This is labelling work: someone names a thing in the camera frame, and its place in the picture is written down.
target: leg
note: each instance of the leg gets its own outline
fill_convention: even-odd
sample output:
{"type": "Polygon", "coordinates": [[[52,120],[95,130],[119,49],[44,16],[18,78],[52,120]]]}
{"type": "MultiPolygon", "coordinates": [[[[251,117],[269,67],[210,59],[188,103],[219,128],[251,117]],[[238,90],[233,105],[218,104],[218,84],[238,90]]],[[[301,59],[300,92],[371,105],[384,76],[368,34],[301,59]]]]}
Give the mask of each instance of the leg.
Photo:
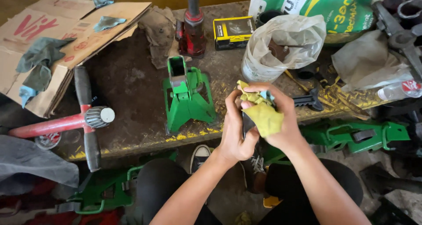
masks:
{"type": "MultiPolygon", "coordinates": [[[[321,159],[321,162],[359,206],[363,199],[363,190],[355,173],[339,162],[327,159],[321,159]]],[[[259,224],[319,224],[292,165],[271,164],[265,188],[268,194],[283,201],[259,224]]]]}
{"type": "MultiPolygon", "coordinates": [[[[189,178],[189,174],[170,159],[160,158],[145,164],[138,174],[136,203],[141,206],[144,224],[149,224],[164,203],[189,178]]],[[[195,224],[221,224],[204,205],[195,224]]]]}

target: black rubber grip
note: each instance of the black rubber grip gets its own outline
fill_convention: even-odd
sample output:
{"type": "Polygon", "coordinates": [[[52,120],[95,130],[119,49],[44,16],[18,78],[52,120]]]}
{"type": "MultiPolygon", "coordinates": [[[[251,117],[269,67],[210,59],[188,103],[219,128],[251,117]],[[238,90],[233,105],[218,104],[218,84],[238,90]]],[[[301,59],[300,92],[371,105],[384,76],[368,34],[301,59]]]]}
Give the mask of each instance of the black rubber grip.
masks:
{"type": "Polygon", "coordinates": [[[98,144],[97,134],[95,132],[85,133],[85,154],[87,157],[88,168],[91,172],[100,169],[101,151],[98,144]]]}
{"type": "Polygon", "coordinates": [[[75,88],[80,105],[90,105],[92,103],[91,83],[87,69],[84,66],[75,68],[75,88]]]}

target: flattened cardboard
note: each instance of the flattened cardboard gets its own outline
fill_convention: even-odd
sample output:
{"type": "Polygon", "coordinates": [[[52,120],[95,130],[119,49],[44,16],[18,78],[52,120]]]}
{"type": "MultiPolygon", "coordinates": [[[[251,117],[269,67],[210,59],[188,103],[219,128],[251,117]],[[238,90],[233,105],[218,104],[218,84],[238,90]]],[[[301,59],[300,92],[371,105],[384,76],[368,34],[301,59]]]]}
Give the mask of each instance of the flattened cardboard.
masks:
{"type": "Polygon", "coordinates": [[[47,90],[25,106],[39,117],[50,117],[73,77],[73,67],[132,29],[150,5],[150,2],[120,2],[91,12],[95,8],[92,0],[40,0],[27,7],[0,27],[0,91],[21,104],[19,88],[30,71],[17,73],[15,69],[24,52],[39,37],[76,37],[61,49],[66,56],[51,67],[47,90]],[[125,18],[126,22],[94,33],[93,26],[101,16],[125,18]]]}

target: white plastic bag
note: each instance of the white plastic bag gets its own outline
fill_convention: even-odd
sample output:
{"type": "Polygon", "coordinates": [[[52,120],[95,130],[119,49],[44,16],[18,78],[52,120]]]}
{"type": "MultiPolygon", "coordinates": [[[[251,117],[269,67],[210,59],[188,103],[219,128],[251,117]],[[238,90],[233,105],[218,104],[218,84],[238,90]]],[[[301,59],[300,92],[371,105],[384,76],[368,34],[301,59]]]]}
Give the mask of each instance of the white plastic bag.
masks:
{"type": "Polygon", "coordinates": [[[380,30],[365,33],[331,56],[346,85],[344,92],[366,90],[412,79],[408,61],[388,51],[387,37],[380,30]]]}
{"type": "Polygon", "coordinates": [[[277,16],[256,29],[246,46],[242,73],[249,82],[273,82],[286,69],[296,69],[316,61],[326,36],[322,15],[277,16]],[[283,62],[268,49],[270,40],[278,45],[306,45],[292,48],[283,62]]]}

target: dirty workbench surface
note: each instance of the dirty workbench surface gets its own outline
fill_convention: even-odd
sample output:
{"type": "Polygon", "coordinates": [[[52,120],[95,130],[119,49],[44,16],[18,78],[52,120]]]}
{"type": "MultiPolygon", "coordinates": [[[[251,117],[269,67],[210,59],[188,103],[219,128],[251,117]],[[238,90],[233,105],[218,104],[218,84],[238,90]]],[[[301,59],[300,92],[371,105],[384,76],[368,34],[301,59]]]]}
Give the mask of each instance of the dirty workbench surface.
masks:
{"type": "MultiPolygon", "coordinates": [[[[205,56],[201,60],[187,62],[188,66],[198,67],[210,74],[211,93],[220,120],[224,119],[226,111],[224,99],[236,87],[239,79],[244,80],[240,65],[245,49],[215,51],[212,21],[215,18],[247,16],[248,7],[249,2],[203,7],[205,36],[208,40],[205,56]]],[[[182,19],[184,10],[173,13],[176,18],[182,19]]],[[[152,65],[148,45],[145,33],[137,29],[132,37],[110,44],[85,64],[90,77],[96,81],[116,113],[116,119],[110,125],[97,130],[103,158],[151,152],[221,137],[222,122],[210,127],[204,122],[192,120],[181,127],[179,135],[166,135],[166,111],[161,81],[168,77],[168,72],[166,68],[157,70],[152,65]]],[[[285,74],[274,84],[290,96],[306,94],[285,74]]],[[[317,85],[307,82],[304,84],[309,88],[317,85]]],[[[385,103],[376,98],[374,90],[342,94],[362,109],[385,103]]],[[[325,105],[324,111],[316,112],[307,107],[298,107],[298,120],[323,118],[348,110],[340,100],[328,100],[333,105],[338,105],[338,108],[325,105]]],[[[57,116],[76,114],[78,111],[76,98],[69,96],[63,98],[56,110],[57,116]]],[[[84,160],[83,137],[77,143],[56,147],[54,151],[67,160],[84,160]]]]}

